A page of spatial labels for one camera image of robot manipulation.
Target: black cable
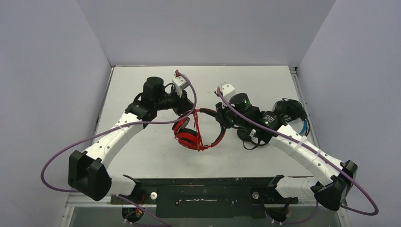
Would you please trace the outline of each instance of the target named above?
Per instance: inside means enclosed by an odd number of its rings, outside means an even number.
[[[135,99],[134,99],[134,102],[136,102],[136,101],[139,99],[139,97],[141,97],[141,96],[142,96],[142,92],[139,93],[139,94],[137,94],[137,96],[136,96]]]
[[[295,120],[295,119],[292,119],[292,118],[291,118],[291,119],[288,119],[286,122],[287,122],[287,123],[290,123],[291,121],[294,121],[294,120]]]
[[[259,147],[262,147],[262,146],[266,146],[267,145],[267,143],[263,143],[263,144],[258,144],[258,143],[255,143],[253,140],[251,140],[251,141],[246,141],[246,142],[248,142],[248,143],[252,143],[253,145],[258,145]]]
[[[242,129],[242,130],[246,131],[246,128],[239,127],[239,126],[233,126],[232,128],[233,128],[233,129]]]
[[[307,124],[307,128],[306,128],[306,132],[305,132],[305,136],[308,136],[310,131],[311,131],[311,123],[309,122],[309,119],[306,119]]]
[[[134,178],[132,178],[132,177],[130,177],[130,176],[128,176],[128,175],[123,174],[122,176],[127,177],[128,179],[132,180],[132,181],[135,182],[136,184],[139,184],[139,183],[140,183],[140,181],[138,181],[137,179],[134,179]]]
[[[289,122],[292,119],[291,117],[289,117],[285,113],[282,113],[282,114],[278,115],[278,117],[281,118],[282,120],[284,120],[285,122]]]
[[[164,88],[168,87],[169,85],[172,85],[173,88],[174,88],[174,90],[175,90],[175,84],[173,84],[173,83],[168,83],[168,84],[166,84],[166,85],[164,86]]]
[[[253,150],[256,149],[258,146],[260,146],[261,140],[258,141],[258,143],[253,147],[253,148],[246,148],[245,146],[245,141],[242,141],[242,146],[245,148],[245,150]]]

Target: headphone headband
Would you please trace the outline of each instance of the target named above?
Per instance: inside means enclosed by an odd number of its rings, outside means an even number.
[[[200,108],[200,109],[196,109],[194,110],[194,113],[196,112],[200,112],[200,113],[204,113],[207,114],[213,118],[215,118],[217,116],[217,112],[211,109],[207,109],[207,108]],[[185,116],[186,114],[188,114],[188,112],[183,113],[179,118],[182,118],[183,116]],[[202,146],[198,146],[198,138],[197,138],[197,132],[191,129],[186,129],[186,125],[189,122],[189,118],[186,117],[185,119],[182,119],[179,122],[174,123],[172,130],[174,132],[174,136],[176,139],[178,139],[178,142],[185,146],[186,148],[189,149],[194,149],[194,150],[205,150],[211,147],[214,147],[215,145],[217,145],[218,143],[220,143],[220,141],[223,139],[224,134],[226,133],[226,129],[220,125],[220,134],[218,135],[217,139],[209,144],[209,145],[202,145]]]

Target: white wall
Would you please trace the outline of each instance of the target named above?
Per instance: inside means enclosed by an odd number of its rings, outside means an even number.
[[[55,227],[68,194],[41,168],[93,134],[110,66],[74,0],[1,1],[0,31],[0,225]],[[67,166],[46,178],[66,188]]]
[[[335,0],[78,0],[112,65],[298,65]]]
[[[401,1],[337,0],[300,64],[302,91],[322,149],[359,165],[378,216],[353,226],[399,226]],[[356,189],[352,207],[372,211]]]

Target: purple cable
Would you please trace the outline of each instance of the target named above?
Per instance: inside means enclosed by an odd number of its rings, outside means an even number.
[[[256,122],[254,122],[254,121],[248,119],[247,117],[245,117],[244,115],[242,115],[240,112],[238,112],[236,109],[234,109],[234,107],[232,107],[232,106],[230,105],[230,103],[228,103],[228,101],[227,101],[227,100],[223,97],[223,95],[221,94],[221,91],[220,91],[220,90],[218,90],[216,93],[217,93],[217,95],[221,98],[221,100],[224,102],[224,104],[226,104],[226,105],[228,106],[228,108],[230,108],[230,110],[232,110],[235,114],[237,114],[238,116],[240,116],[240,117],[241,117],[242,119],[244,119],[245,121],[247,121],[247,122],[249,122],[249,123],[251,123],[251,124],[253,124],[253,125],[255,125],[255,126],[261,128],[261,129],[264,129],[264,130],[266,130],[266,131],[269,131],[269,132],[271,132],[271,133],[274,133],[274,134],[276,134],[276,135],[279,135],[279,136],[281,136],[281,137],[283,137],[283,138],[286,138],[286,139],[288,139],[288,140],[291,140],[291,141],[293,141],[293,142],[295,142],[295,143],[299,143],[299,142],[300,142],[300,141],[298,141],[298,140],[296,140],[296,139],[294,139],[294,138],[292,138],[292,137],[289,137],[289,136],[286,135],[286,134],[283,134],[283,133],[281,133],[281,132],[275,131],[275,130],[273,130],[273,129],[269,129],[269,128],[265,127],[265,126],[262,126],[262,125],[260,125],[260,124],[258,124],[258,123],[256,123]],[[306,145],[306,144],[304,144],[304,143],[302,144],[302,146],[303,146],[304,148],[310,150],[311,152],[313,152],[313,153],[315,153],[315,154],[318,154],[317,151],[315,151],[315,150],[314,150],[313,148],[311,148],[310,146],[308,146],[308,145]],[[377,214],[379,213],[379,208],[377,207],[375,201],[373,201],[372,197],[370,197],[370,195],[369,195],[354,179],[352,179],[352,177],[350,177],[348,174],[346,174],[346,173],[345,173],[344,171],[342,171],[340,168],[338,168],[337,166],[335,166],[331,161],[329,161],[328,159],[326,159],[323,155],[318,154],[318,157],[321,158],[323,161],[325,161],[327,164],[329,164],[331,167],[333,167],[335,170],[337,170],[338,172],[340,172],[340,173],[341,173],[344,177],[346,177],[349,181],[351,181],[351,183],[354,184],[355,187],[357,187],[357,188],[363,193],[363,195],[367,198],[367,200],[369,200],[369,202],[372,204],[372,206],[373,206],[373,208],[374,208],[375,210],[374,210],[373,212],[370,212],[370,213],[369,213],[369,212],[360,211],[360,210],[357,210],[357,209],[354,209],[354,208],[350,208],[350,207],[347,207],[347,206],[344,206],[344,205],[341,205],[342,208],[347,209],[347,210],[350,210],[350,211],[353,211],[353,212],[356,212],[356,213],[358,213],[358,214],[363,214],[363,215],[368,215],[368,216],[374,216],[374,215],[377,215]]]
[[[186,114],[184,117],[181,117],[181,118],[179,118],[179,119],[177,119],[177,120],[175,120],[175,121],[169,121],[169,122],[131,122],[131,123],[123,124],[123,125],[121,125],[120,127],[127,127],[127,126],[131,126],[131,125],[135,125],[135,124],[172,124],[172,123],[178,122],[178,121],[180,121],[180,120],[182,120],[182,119],[188,117],[189,115],[191,115],[192,112],[193,112],[193,110],[194,110],[195,107],[196,107],[196,102],[197,102],[196,93],[195,93],[195,88],[194,88],[193,85],[191,84],[191,81],[190,81],[184,74],[180,73],[178,70],[176,70],[175,72],[176,72],[178,75],[180,75],[181,77],[183,77],[183,78],[185,79],[185,81],[188,82],[188,84],[189,84],[189,86],[191,87],[191,90],[192,90],[192,92],[193,92],[193,107],[192,107],[192,109],[188,112],[188,114]],[[113,131],[115,131],[115,130],[119,130],[120,127],[115,127],[115,128],[106,130],[106,131],[104,131],[104,132],[102,132],[102,133],[99,133],[99,134],[97,134],[97,135],[95,135],[95,136],[92,136],[92,137],[90,137],[90,138],[86,138],[86,139],[80,140],[80,141],[78,141],[78,142],[75,142],[75,143],[73,143],[73,144],[67,146],[66,148],[62,149],[61,151],[57,152],[55,155],[53,155],[53,156],[46,162],[46,164],[44,164],[44,166],[43,166],[43,168],[42,168],[42,171],[40,172],[40,179],[42,180],[43,184],[46,185],[46,187],[48,187],[48,188],[50,188],[50,189],[53,189],[53,190],[55,190],[55,191],[59,191],[59,192],[80,192],[80,191],[77,191],[77,190],[57,188],[57,187],[54,187],[54,186],[50,185],[50,184],[45,180],[45,178],[44,178],[44,172],[45,172],[46,168],[49,166],[49,164],[50,164],[55,158],[57,158],[59,155],[61,155],[62,153],[66,152],[67,150],[69,150],[69,149],[71,149],[71,148],[73,148],[73,147],[75,147],[75,146],[77,146],[77,145],[79,145],[79,144],[81,144],[81,143],[85,143],[85,142],[90,141],[90,140],[93,140],[93,139],[95,139],[95,138],[97,138],[97,137],[104,136],[104,135],[106,135],[106,134],[108,134],[108,133],[111,133],[111,132],[113,132]]]
[[[130,204],[136,206],[136,207],[137,207],[139,210],[141,210],[142,212],[145,212],[145,213],[149,214],[149,215],[152,216],[154,219],[156,219],[156,220],[158,220],[158,221],[160,221],[161,223],[164,224],[164,225],[148,225],[148,224],[138,224],[138,223],[134,223],[134,222],[133,222],[132,224],[133,224],[134,226],[144,226],[144,227],[166,227],[166,226],[167,226],[167,227],[170,227],[170,226],[172,226],[172,225],[168,224],[166,221],[164,221],[163,219],[160,219],[160,218],[156,217],[156,215],[154,215],[154,214],[152,214],[151,212],[147,211],[146,209],[144,209],[144,208],[141,207],[140,205],[138,205],[138,204],[132,202],[131,200],[128,200],[128,199],[126,199],[126,198],[124,198],[124,197],[121,197],[121,196],[119,196],[119,195],[117,195],[116,197],[119,198],[120,200],[124,200],[124,201],[126,201],[127,203],[130,203]],[[129,215],[131,215],[132,213],[134,213],[134,212],[131,212],[131,213],[127,214],[124,218],[127,219],[127,217],[128,217]]]
[[[295,224],[301,224],[301,223],[307,222],[307,221],[311,220],[316,215],[318,208],[319,208],[319,203],[316,201],[316,207],[314,208],[314,212],[309,217],[307,217],[307,218],[305,218],[304,220],[301,220],[301,221],[282,222],[281,224],[282,225],[295,225]]]

